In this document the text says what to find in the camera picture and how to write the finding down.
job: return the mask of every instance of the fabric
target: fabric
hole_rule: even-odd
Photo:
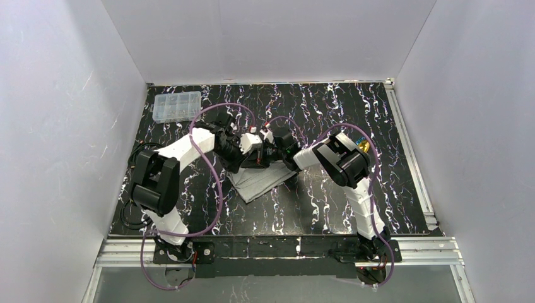
[[[295,174],[282,161],[277,161],[266,169],[240,168],[237,174],[229,173],[228,178],[242,199],[249,203]]]

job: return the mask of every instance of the gray cloth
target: gray cloth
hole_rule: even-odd
[[[237,174],[229,173],[228,178],[242,199],[249,203],[295,174],[282,161],[277,161],[266,169],[240,168]]]

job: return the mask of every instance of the gray floor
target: gray floor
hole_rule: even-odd
[[[163,268],[151,276],[167,285]],[[168,273],[170,283],[187,272]],[[229,276],[197,279],[182,290],[152,287],[140,268],[103,268],[95,302],[460,302],[449,266],[398,266],[374,292],[358,280],[333,276]]]

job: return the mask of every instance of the white wall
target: white wall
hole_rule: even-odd
[[[144,81],[100,1],[0,6],[0,302],[80,302]]]
[[[437,1],[395,84],[478,302],[535,291],[535,2]]]
[[[384,80],[435,0],[103,0],[147,82]]]

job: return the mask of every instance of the black marble tabletop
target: black marble tabletop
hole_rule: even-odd
[[[381,218],[393,234],[427,234],[420,202],[403,151],[391,107],[382,83],[311,83],[273,85],[202,85],[153,86],[148,89],[143,116],[139,123],[136,146],[140,142],[169,145],[187,133],[189,122],[156,124],[151,108],[155,95],[200,91],[203,107],[222,102],[237,102],[256,115],[257,125],[271,117],[287,116],[296,121],[310,141],[329,126],[348,122],[366,131],[379,151],[379,182],[373,190]],[[244,110],[221,107],[232,113],[241,130],[251,120]],[[279,120],[279,126],[287,122]],[[289,125],[294,136],[296,129]],[[344,130],[355,141],[360,135]],[[297,178],[245,204],[232,188],[225,171],[216,164],[225,194],[223,213],[212,229],[214,235],[299,235],[355,234],[356,222],[341,188],[320,167],[299,173]],[[129,200],[131,178],[128,168],[110,228],[110,235],[141,235],[126,229],[119,211]],[[205,229],[216,214],[215,180],[202,160],[194,162],[181,174],[181,195],[177,208],[190,232]],[[141,212],[132,205],[125,209],[129,221],[139,221]]]

